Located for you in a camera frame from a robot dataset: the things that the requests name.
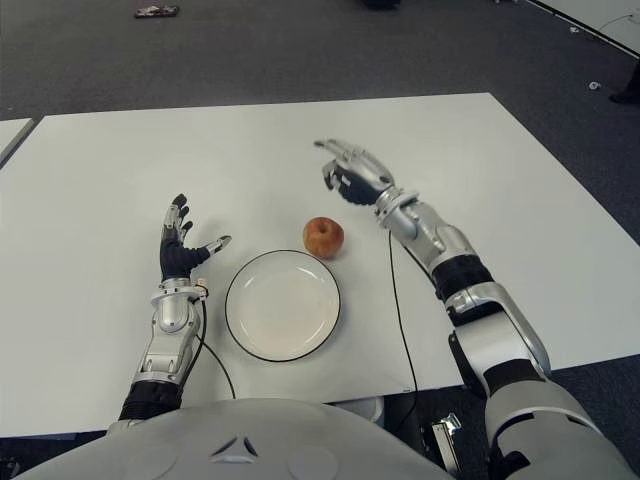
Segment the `floor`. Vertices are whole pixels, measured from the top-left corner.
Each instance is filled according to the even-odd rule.
[[[640,241],[640,108],[607,100],[635,60],[539,8],[185,0],[177,18],[134,20],[147,3],[0,0],[0,119],[488,91]],[[637,356],[556,374],[637,472],[639,375]],[[476,399],[421,393],[417,419],[428,426],[449,410],[464,417],[465,471],[482,478]]]

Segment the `black joint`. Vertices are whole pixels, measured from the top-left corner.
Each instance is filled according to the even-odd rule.
[[[489,386],[490,395],[502,387],[516,382],[535,381],[544,382],[545,379],[533,368],[530,360],[517,358],[500,363],[484,372],[484,379]]]
[[[517,450],[503,456],[497,443],[494,443],[489,452],[488,473],[491,480],[506,480],[518,470],[522,470],[529,465],[531,465],[531,462],[522,452]]]
[[[160,268],[162,281],[169,278],[189,278],[191,270],[209,258],[211,254],[206,247],[184,248],[174,244],[160,248]]]
[[[331,174],[324,177],[324,184],[329,190],[333,190],[333,184],[331,183]]]
[[[493,282],[493,277],[476,255],[459,255],[433,269],[436,295],[446,301],[451,295],[479,283]]]
[[[351,174],[339,166],[336,166],[334,175],[340,180],[338,192],[347,202],[355,203],[356,205],[373,205],[378,200],[380,192],[358,175]]]
[[[533,413],[529,412],[529,413],[523,413],[521,415],[515,416],[507,420],[502,425],[500,425],[500,428],[498,428],[496,433],[493,435],[494,442],[498,440],[498,437],[500,435],[502,435],[506,430],[509,430],[514,425],[517,425],[522,422],[528,422],[529,420],[534,420],[534,419],[535,419],[535,416],[533,415]]]
[[[449,307],[447,308],[447,314],[455,327],[461,327],[462,325],[466,325],[467,323],[471,323],[488,315],[493,315],[502,310],[502,305],[499,303],[487,302],[463,313],[457,313],[453,307]]]
[[[458,337],[455,332],[449,335],[449,348],[451,349],[453,359],[456,361],[456,365],[458,366],[458,370],[460,371],[460,376],[462,377],[464,384],[478,397],[487,398],[484,387],[473,372],[473,369],[469,364],[469,360],[467,360],[467,356],[464,354],[464,351],[458,342]]]
[[[147,420],[180,408],[182,392],[175,383],[140,381],[131,385],[118,420]]]

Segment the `metal bracket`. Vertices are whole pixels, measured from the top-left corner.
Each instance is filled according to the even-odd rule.
[[[154,293],[151,296],[151,305],[154,307],[158,306],[158,302],[163,298],[171,297],[174,295],[185,296],[189,299],[200,299],[204,300],[209,295],[209,291],[207,290],[206,283],[204,283],[203,279],[198,279],[198,283],[195,285],[186,285],[181,287],[169,287],[164,288],[161,285],[161,290],[159,292]]]
[[[454,478],[460,478],[460,464],[453,446],[453,436],[461,428],[462,423],[455,413],[449,413],[445,418],[431,425],[444,468]]]

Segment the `white table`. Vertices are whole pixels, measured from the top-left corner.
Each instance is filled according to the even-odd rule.
[[[317,138],[366,145],[399,184],[462,228],[546,343],[555,368],[637,353],[627,305],[640,250],[488,94],[47,117],[0,172],[0,435],[105,428],[149,339],[160,224],[187,194],[192,245],[233,242],[194,274],[213,287],[207,339],[240,397],[339,401],[406,391],[386,234],[370,209],[327,192]],[[259,253],[303,249],[311,217],[345,227],[329,262],[343,312],[301,360],[244,353],[224,321],[234,273]],[[432,287],[395,249],[420,388],[460,383]],[[203,351],[185,405],[228,398]]]
[[[0,167],[2,167],[9,152],[29,132],[32,125],[33,120],[30,118],[3,120],[0,122]]]

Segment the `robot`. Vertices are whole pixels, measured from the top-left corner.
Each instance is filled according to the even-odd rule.
[[[338,140],[318,141],[335,159],[330,190],[374,207],[380,225],[431,280],[453,325],[448,342],[465,384],[486,398],[492,479],[637,479],[580,404],[549,379],[544,345],[507,290],[496,283],[456,227],[417,193],[395,185],[373,155]],[[328,405],[241,399],[180,409],[202,342],[207,295],[191,270],[230,237],[184,246],[193,226],[178,196],[164,220],[162,283],[153,296],[152,339],[119,420],[107,435],[33,470],[26,479],[447,479],[385,430]]]

